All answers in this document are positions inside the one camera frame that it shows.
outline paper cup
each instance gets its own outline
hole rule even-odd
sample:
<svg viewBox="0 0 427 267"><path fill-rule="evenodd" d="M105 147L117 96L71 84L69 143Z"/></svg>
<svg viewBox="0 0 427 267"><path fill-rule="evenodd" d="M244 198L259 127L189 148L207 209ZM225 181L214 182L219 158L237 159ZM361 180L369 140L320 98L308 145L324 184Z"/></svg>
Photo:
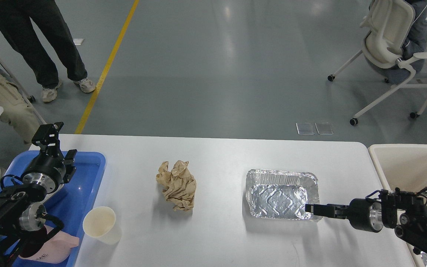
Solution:
<svg viewBox="0 0 427 267"><path fill-rule="evenodd" d="M122 237L122 230L116 222L116 214L109 207L91 210L83 219L83 231L108 245L116 244Z"/></svg>

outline yellow floor line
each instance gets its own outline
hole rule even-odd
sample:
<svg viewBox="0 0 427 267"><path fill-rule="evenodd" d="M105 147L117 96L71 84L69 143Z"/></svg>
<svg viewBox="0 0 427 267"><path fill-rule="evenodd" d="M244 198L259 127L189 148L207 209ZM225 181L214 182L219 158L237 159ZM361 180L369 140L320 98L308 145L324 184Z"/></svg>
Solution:
<svg viewBox="0 0 427 267"><path fill-rule="evenodd" d="M98 97L98 94L100 93L100 90L102 89L103 82L105 82L105 78L108 75L108 72L110 71L110 68L112 66L113 60L115 59L116 53L118 52L118 48L120 48L120 44L123 41L123 37L126 33L126 29L129 26L129 23L131 22L131 19L134 14L134 10L136 10L136 7L138 6L139 0L135 0L133 3L133 6L131 7L131 10L129 11L128 17L126 17L126 21L123 25L122 30L120 31L120 35L118 35L118 39L116 40L115 46L113 47L112 53L110 54L110 57L106 61L105 68L102 71L102 75L100 76L100 79L98 80L98 83L96 84L95 91L93 91L92 96L90 98L90 101L87 104L87 107L85 108L85 111L83 112L82 118L80 119L80 122L78 122L77 129L75 130L75 134L79 135L82 133L83 128L85 127L85 124L87 123L88 116L90 116L90 113L92 112L93 106L95 105L95 101Z"/></svg>

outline crumpled brown paper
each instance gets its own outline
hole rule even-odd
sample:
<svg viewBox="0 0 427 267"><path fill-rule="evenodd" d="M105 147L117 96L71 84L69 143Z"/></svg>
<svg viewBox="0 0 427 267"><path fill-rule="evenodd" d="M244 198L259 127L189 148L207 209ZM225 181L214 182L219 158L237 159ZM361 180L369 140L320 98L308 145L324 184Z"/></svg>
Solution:
<svg viewBox="0 0 427 267"><path fill-rule="evenodd" d="M166 201L173 202L174 211L190 211L193 208L193 197L197 183L187 169L189 162L178 161L171 171L168 171L169 162L163 162L159 167L156 181L164 186L162 194Z"/></svg>

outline white bin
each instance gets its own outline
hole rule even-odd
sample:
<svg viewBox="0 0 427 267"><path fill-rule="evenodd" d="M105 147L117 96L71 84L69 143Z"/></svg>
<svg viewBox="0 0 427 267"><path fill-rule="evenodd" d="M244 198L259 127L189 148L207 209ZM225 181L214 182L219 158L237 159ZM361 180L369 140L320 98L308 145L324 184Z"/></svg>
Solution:
<svg viewBox="0 0 427 267"><path fill-rule="evenodd" d="M426 144L374 144L368 149L384 189L417 192L427 186ZM408 245L416 266L424 266Z"/></svg>

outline aluminum foil tray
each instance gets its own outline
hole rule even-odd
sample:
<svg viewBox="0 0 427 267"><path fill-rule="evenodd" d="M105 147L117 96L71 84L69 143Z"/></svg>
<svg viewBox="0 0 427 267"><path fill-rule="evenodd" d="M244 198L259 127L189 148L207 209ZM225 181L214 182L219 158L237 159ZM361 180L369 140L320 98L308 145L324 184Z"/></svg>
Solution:
<svg viewBox="0 0 427 267"><path fill-rule="evenodd" d="M246 176L246 200L252 216L319 221L304 210L319 204L317 177L310 172L251 169Z"/></svg>

